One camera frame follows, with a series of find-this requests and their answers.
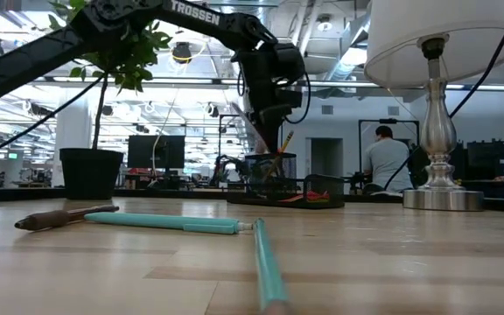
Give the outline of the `black mesh desk organizer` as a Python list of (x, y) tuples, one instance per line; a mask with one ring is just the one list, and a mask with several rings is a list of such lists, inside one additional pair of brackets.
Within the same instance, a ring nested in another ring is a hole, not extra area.
[[(246, 156), (235, 167), (240, 179), (227, 184), (227, 201), (233, 204), (302, 209), (330, 209), (344, 206), (344, 180), (319, 174), (298, 178), (297, 155), (294, 153), (284, 153), (275, 171), (266, 182), (263, 182), (263, 176), (270, 168), (275, 155), (268, 153)], [(308, 190), (328, 191), (333, 195), (333, 201), (308, 203), (304, 197), (292, 203), (278, 202), (298, 194), (304, 195)]]

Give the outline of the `brown pen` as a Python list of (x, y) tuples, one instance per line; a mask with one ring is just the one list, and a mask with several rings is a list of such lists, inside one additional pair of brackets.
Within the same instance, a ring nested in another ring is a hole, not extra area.
[(72, 222), (83, 221), (86, 214), (113, 213), (119, 210), (118, 206), (104, 205), (71, 210), (54, 210), (43, 213), (27, 215), (14, 224), (14, 228), (39, 231), (49, 228), (61, 228)]

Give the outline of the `green potted plant black pot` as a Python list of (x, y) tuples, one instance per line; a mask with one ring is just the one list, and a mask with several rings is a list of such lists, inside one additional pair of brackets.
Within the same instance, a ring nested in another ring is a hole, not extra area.
[(96, 68), (93, 76), (101, 87), (91, 146), (59, 150), (70, 200), (109, 200), (113, 195), (123, 154), (98, 147), (109, 80), (121, 91), (141, 92), (142, 82), (153, 77), (149, 67), (158, 63), (157, 52), (168, 48), (172, 37), (160, 31), (157, 18), (145, 16), (144, 11), (163, 5), (164, 0), (69, 0), (63, 8), (67, 24), (85, 40), (94, 44), (101, 39), (109, 45), (80, 56)]

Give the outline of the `black table frame rail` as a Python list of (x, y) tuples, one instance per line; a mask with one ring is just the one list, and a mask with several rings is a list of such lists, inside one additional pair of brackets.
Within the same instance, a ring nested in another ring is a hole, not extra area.
[(196, 199), (196, 200), (225, 200), (227, 192), (219, 189), (183, 190), (151, 190), (151, 189), (115, 189), (114, 197), (125, 198), (166, 198), (166, 199)]

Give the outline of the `black rig frame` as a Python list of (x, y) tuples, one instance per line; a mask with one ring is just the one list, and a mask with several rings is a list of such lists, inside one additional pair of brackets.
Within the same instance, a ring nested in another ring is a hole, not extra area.
[(365, 132), (362, 130), (363, 123), (379, 123), (385, 125), (391, 124), (402, 124), (404, 127), (407, 127), (407, 124), (413, 124), (415, 126), (414, 129), (409, 129), (415, 135), (416, 142), (419, 143), (420, 136), (420, 122), (418, 120), (398, 120), (395, 118), (382, 118), (382, 119), (360, 119), (357, 122), (357, 134), (358, 134), (358, 144), (361, 145), (362, 134)]
[(218, 117), (217, 149), (221, 154), (222, 147), (226, 144), (236, 145), (246, 153), (250, 149), (248, 127), (243, 118), (236, 114), (220, 114)]

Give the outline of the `table lamp white shade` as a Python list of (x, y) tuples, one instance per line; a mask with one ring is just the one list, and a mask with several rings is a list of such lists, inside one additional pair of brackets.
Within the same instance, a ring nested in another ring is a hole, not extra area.
[(457, 132), (445, 105), (448, 82), (485, 79), (504, 63), (504, 0), (373, 0), (365, 76), (382, 88), (423, 87), (427, 109), (420, 147), (430, 160), (427, 180), (403, 192), (420, 210), (476, 212), (482, 192), (452, 177)]

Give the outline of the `colourful sticky notes pad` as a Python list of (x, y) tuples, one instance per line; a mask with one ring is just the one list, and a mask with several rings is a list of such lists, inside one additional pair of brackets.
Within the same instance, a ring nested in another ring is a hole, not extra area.
[(317, 192), (308, 190), (304, 194), (304, 199), (308, 203), (329, 203), (330, 201), (333, 201), (333, 195), (328, 191)]

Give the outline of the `yellow pencil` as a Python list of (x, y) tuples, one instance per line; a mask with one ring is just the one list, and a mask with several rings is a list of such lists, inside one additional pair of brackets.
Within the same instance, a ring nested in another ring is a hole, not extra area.
[(265, 173), (265, 175), (263, 176), (262, 178), (262, 181), (263, 182), (266, 182), (268, 180), (268, 178), (271, 176), (271, 174), (275, 171), (275, 169), (277, 168), (277, 165), (279, 164), (279, 162), (281, 161), (281, 158), (282, 158), (282, 155), (284, 154), (289, 142), (291, 141), (291, 139), (293, 138), (294, 136), (294, 131), (291, 130), (288, 134), (288, 136), (285, 138), (285, 140), (283, 141), (283, 144), (282, 146), (279, 148), (279, 150), (277, 151), (276, 155), (275, 155), (275, 158), (270, 166), (270, 168), (268, 169), (268, 171)]

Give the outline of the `black computer monitor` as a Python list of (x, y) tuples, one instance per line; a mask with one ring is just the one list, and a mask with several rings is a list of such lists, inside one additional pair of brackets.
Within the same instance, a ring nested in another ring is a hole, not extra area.
[(129, 168), (183, 168), (185, 136), (130, 136)]

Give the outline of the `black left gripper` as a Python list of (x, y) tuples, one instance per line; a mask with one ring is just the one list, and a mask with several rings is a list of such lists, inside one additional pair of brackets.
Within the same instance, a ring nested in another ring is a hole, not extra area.
[(276, 90), (305, 76), (302, 54), (291, 43), (264, 43), (258, 49), (237, 52), (234, 61), (241, 67), (253, 113), (259, 116), (258, 131), (268, 151), (275, 152), (279, 128), (291, 113), (290, 105), (277, 102)]

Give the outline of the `person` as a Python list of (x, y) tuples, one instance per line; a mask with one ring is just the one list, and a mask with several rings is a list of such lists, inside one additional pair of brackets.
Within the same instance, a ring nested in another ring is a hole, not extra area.
[(408, 146), (393, 138), (390, 127), (381, 125), (375, 130), (376, 141), (364, 154), (363, 171), (372, 181), (363, 187), (363, 193), (402, 193), (413, 188), (409, 169), (403, 162), (409, 157)]

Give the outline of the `dark storage bins shelf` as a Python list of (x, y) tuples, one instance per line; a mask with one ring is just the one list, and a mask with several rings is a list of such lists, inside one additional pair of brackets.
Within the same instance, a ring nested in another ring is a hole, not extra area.
[(467, 144), (467, 164), (462, 182), (467, 190), (486, 198), (504, 199), (504, 141)]

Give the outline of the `teal wooden pencil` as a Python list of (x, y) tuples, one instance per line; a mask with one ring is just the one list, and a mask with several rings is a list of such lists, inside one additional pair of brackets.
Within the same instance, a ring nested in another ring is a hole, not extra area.
[(255, 221), (254, 234), (260, 315), (291, 315), (288, 292), (263, 219)]

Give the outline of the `teal click pen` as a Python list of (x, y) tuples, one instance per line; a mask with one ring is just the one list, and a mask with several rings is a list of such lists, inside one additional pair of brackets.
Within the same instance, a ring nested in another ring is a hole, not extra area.
[(110, 225), (133, 226), (144, 228), (177, 229), (186, 232), (236, 235), (241, 231), (253, 230), (253, 223), (243, 223), (230, 218), (203, 218), (170, 216), (144, 213), (89, 213), (86, 221)]

